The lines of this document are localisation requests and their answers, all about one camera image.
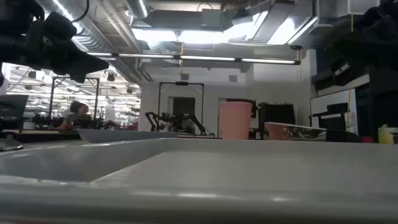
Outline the black mesh chair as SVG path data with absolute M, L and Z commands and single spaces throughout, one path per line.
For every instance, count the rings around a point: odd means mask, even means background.
M 310 117 L 318 120 L 319 128 L 345 132 L 346 113 L 348 113 L 348 103 L 336 103 L 327 105 L 326 111 L 312 114 Z

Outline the grey plastic tray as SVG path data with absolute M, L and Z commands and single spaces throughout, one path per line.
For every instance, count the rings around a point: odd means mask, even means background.
M 398 224 L 398 146 L 151 139 L 6 152 L 0 223 Z

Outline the black metal frame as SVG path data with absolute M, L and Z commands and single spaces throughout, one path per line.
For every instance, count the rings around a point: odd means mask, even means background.
M 54 76 L 52 77 L 52 85 L 51 85 L 51 92 L 50 92 L 50 103 L 49 103 L 49 115 L 48 115 L 48 120 L 52 120 L 52 107 L 53 107 L 53 98 L 54 98 L 54 91 L 55 88 L 59 86 L 59 84 L 56 84 L 56 80 L 61 79 L 62 81 L 69 79 L 71 80 L 70 77 L 62 77 L 62 76 Z M 98 97 L 100 93 L 100 79 L 99 78 L 86 78 L 87 80 L 95 80 L 96 84 L 94 85 L 96 89 L 96 95 L 95 95 L 95 107 L 94 107 L 94 120 L 96 120 L 96 113 L 97 113 L 97 107 L 98 107 Z
M 204 93 L 205 93 L 205 84 L 204 83 L 190 83 L 190 82 L 185 82 L 185 81 L 179 81 L 179 82 L 160 82 L 159 83 L 159 89 L 158 89 L 158 105 L 157 105 L 157 115 L 160 115 L 160 105 L 161 105 L 161 94 L 162 91 L 165 90 L 165 88 L 162 88 L 162 85 L 176 85 L 176 86 L 189 86 L 189 85 L 199 85 L 202 88 L 201 93 L 201 124 L 196 123 L 198 128 L 201 131 L 201 135 L 206 134 L 206 129 L 203 126 L 203 104 L 204 104 Z

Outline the seated person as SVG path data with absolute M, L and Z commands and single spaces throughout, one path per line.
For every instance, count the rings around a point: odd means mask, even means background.
M 88 114 L 89 107 L 79 101 L 70 104 L 70 114 L 60 125 L 61 130 L 88 129 L 91 126 L 91 116 Z

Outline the wooden background table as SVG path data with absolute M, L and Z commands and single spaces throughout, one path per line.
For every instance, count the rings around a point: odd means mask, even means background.
M 10 129 L 0 131 L 0 139 L 13 139 L 21 143 L 33 143 L 81 140 L 81 137 L 76 131 Z

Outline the blue round plate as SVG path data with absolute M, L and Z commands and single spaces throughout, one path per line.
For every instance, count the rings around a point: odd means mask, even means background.
M 177 138 L 178 133 L 130 131 L 111 129 L 78 129 L 82 140 L 90 143 L 105 143 L 119 141 L 138 141 L 146 139 Z

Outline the pink plastic cup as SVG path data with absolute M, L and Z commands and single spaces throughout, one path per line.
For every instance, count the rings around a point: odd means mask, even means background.
M 222 139 L 248 140 L 252 103 L 228 101 L 219 104 Z

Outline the silver reflective flat object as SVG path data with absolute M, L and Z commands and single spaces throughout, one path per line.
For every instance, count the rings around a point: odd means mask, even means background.
M 299 126 L 294 124 L 285 124 L 289 135 L 288 140 L 284 141 L 326 141 L 326 129 Z

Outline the yellow bottle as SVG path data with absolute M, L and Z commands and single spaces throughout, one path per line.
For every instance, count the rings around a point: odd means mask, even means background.
M 394 135 L 388 125 L 383 124 L 378 129 L 378 142 L 380 144 L 394 144 Z

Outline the whiteboard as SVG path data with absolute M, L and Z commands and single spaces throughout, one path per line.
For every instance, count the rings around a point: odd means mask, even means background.
M 358 134 L 358 123 L 356 114 L 356 94 L 354 89 L 337 91 L 335 93 L 318 96 L 310 100 L 311 115 L 326 111 L 326 106 L 336 103 L 348 103 L 348 113 L 346 113 L 346 131 Z M 318 120 L 311 119 L 311 126 L 319 128 Z

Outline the grey metal foot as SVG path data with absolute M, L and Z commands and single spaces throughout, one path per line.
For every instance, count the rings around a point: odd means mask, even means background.
M 23 144 L 14 139 L 14 133 L 0 132 L 0 152 L 22 150 Z

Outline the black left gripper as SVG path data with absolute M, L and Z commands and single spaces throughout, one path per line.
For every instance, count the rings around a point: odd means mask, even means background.
M 76 27 L 67 17 L 51 12 L 45 20 L 36 20 L 27 33 L 23 45 L 24 60 L 35 67 L 69 71 L 71 80 L 84 83 L 86 74 L 109 68 L 109 63 L 75 47 L 72 37 Z

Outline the black monitor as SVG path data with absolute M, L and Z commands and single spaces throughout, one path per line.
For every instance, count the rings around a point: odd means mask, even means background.
M 28 95 L 0 95 L 0 131 L 22 129 Z

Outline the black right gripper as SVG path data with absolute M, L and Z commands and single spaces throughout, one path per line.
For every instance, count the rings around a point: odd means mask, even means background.
M 351 32 L 332 47 L 343 59 L 331 64 L 332 78 L 336 85 L 345 86 L 358 77 L 353 70 L 369 65 L 387 67 L 398 71 L 398 30 L 390 28 L 368 28 Z

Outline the long linear ceiling light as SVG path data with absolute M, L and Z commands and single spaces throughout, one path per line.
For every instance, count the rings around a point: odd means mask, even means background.
M 88 52 L 89 55 L 101 58 L 147 58 L 162 60 L 203 60 L 214 62 L 234 62 L 234 63 L 263 63 L 278 65 L 300 65 L 300 60 L 284 60 L 273 58 L 240 58 L 240 57 L 215 57 L 197 55 L 166 55 L 166 54 L 134 54 L 134 53 L 106 53 Z

